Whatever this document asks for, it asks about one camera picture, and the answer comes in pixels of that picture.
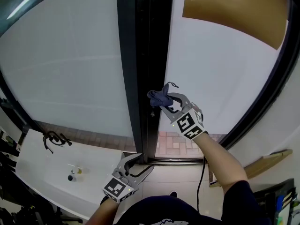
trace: person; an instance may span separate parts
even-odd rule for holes
[[[173,196],[154,196],[137,202],[122,215],[118,225],[271,224],[258,206],[245,170],[238,160],[206,133],[197,136],[194,142],[223,188],[225,196],[221,220],[200,215],[192,206],[174,197],[176,193],[173,193]],[[118,204],[107,199],[86,225],[112,225],[117,209]]]

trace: dark sleeve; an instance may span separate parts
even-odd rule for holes
[[[271,224],[258,206],[247,181],[237,182],[226,192],[221,219],[226,224]]]

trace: forearm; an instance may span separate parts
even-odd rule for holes
[[[86,225],[112,225],[118,206],[119,204],[112,199],[107,199],[91,216]]]
[[[224,193],[237,181],[247,180],[239,161],[206,133],[197,136],[194,142],[207,159]]]

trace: brown paper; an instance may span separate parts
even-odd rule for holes
[[[182,16],[237,29],[278,49],[287,10],[287,0],[185,0]]]

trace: navy shirt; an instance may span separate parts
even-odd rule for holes
[[[131,206],[118,225],[270,225],[270,219],[258,206],[247,181],[239,181],[225,194],[221,220],[200,215],[179,198],[154,196]]]

